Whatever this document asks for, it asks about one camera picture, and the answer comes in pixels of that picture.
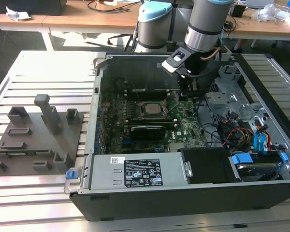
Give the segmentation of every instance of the metal slotted surface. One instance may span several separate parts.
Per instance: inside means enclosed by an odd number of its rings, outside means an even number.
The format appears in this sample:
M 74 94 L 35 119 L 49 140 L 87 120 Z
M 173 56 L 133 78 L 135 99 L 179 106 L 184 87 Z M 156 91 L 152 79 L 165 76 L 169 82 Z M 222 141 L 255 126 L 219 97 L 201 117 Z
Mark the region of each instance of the metal slotted surface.
M 0 88 L 0 137 L 11 106 L 24 104 L 28 112 L 37 112 L 31 100 L 48 93 L 58 111 L 75 107 L 85 112 L 75 163 L 82 166 L 96 55 L 22 52 Z M 0 232 L 290 231 L 290 199 L 266 210 L 88 222 L 64 194 L 64 182 L 64 175 L 0 177 Z M 248 227 L 235 229 L 234 224 Z
M 243 57 L 290 120 L 290 76 L 273 58 L 263 54 L 244 54 Z M 259 102 L 249 83 L 245 88 L 253 101 Z

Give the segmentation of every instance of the floor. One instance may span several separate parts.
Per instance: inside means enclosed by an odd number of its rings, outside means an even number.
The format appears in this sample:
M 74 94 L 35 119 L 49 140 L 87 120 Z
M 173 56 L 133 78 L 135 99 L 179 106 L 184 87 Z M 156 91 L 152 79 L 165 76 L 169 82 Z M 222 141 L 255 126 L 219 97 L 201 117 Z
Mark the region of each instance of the floor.
M 88 34 L 88 41 L 91 44 L 83 42 L 82 35 L 79 33 L 54 33 L 52 36 L 55 50 L 65 51 L 123 51 L 128 37 L 112 39 L 113 44 L 107 43 L 107 38 L 114 34 Z M 252 41 L 248 41 L 243 47 L 244 53 L 268 53 L 290 75 L 290 42 L 278 42 L 276 48 L 271 45 L 274 41 L 257 41 L 255 48 L 251 48 Z M 236 40 L 224 40 L 224 44 L 229 48 L 234 46 Z M 22 31 L 0 31 L 0 83 L 10 69 L 13 61 L 17 58 L 21 50 L 46 50 L 42 36 L 38 32 Z

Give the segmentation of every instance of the motherboard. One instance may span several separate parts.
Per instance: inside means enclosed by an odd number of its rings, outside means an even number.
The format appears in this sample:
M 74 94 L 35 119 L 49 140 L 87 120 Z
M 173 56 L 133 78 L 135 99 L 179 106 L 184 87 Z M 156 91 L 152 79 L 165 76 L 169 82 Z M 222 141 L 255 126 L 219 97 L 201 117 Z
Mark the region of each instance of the motherboard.
M 101 96 L 96 154 L 177 152 L 202 147 L 206 140 L 195 117 L 193 99 L 176 91 L 126 91 Z

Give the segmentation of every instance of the wooden desk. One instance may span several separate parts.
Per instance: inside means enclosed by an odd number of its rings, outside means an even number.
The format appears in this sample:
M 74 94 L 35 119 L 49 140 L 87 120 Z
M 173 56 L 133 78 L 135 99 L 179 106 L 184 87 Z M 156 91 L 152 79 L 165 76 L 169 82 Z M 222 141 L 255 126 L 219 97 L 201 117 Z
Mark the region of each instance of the wooden desk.
M 286 6 L 287 2 L 288 0 L 276 0 L 279 5 Z M 105 10 L 115 7 L 99 4 L 98 8 Z M 0 14 L 0 28 L 41 32 L 46 49 L 53 50 L 49 37 L 52 31 L 132 34 L 139 8 L 140 4 L 136 4 L 130 7 L 129 12 L 104 14 L 88 9 L 82 0 L 68 0 L 61 16 L 32 15 L 31 20 L 15 22 L 5 14 Z M 230 34 L 224 33 L 224 36 L 235 39 L 290 41 L 290 26 L 287 23 L 279 19 L 276 22 L 258 22 L 251 17 L 254 12 L 255 10 L 246 10 L 242 18 L 236 18 L 236 30 Z
M 31 19 L 19 22 L 11 20 L 5 14 L 0 14 L 0 28 L 2 30 L 36 31 L 36 27 L 42 27 L 46 15 L 30 15 Z
M 126 4 L 119 3 L 117 6 L 97 4 L 97 7 L 100 10 L 109 10 Z M 51 28 L 51 31 L 55 28 L 62 31 L 62 28 L 73 27 L 82 28 L 81 32 L 85 32 L 86 29 L 90 29 L 90 32 L 92 29 L 98 29 L 99 32 L 102 32 L 101 29 L 121 29 L 133 32 L 139 8 L 140 4 L 136 4 L 129 8 L 129 12 L 105 14 L 90 10 L 82 0 L 69 0 L 61 16 L 46 16 L 42 25 Z
M 279 3 L 281 5 L 287 5 L 287 1 L 285 0 L 278 1 L 278 4 Z M 280 19 L 276 19 L 276 22 L 258 22 L 252 17 L 255 11 L 256 10 L 248 9 L 244 12 L 243 17 L 235 18 L 237 27 L 235 31 L 230 33 L 230 38 L 290 40 L 289 24 Z

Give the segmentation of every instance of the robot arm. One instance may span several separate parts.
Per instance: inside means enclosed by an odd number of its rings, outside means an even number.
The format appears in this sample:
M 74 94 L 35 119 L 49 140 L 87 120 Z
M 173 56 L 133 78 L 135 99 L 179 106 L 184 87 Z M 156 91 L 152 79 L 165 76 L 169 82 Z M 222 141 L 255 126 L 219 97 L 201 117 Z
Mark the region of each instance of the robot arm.
M 215 47 L 232 2 L 194 0 L 184 46 L 162 63 L 167 72 L 177 73 L 179 78 L 199 77 L 209 58 L 219 51 Z

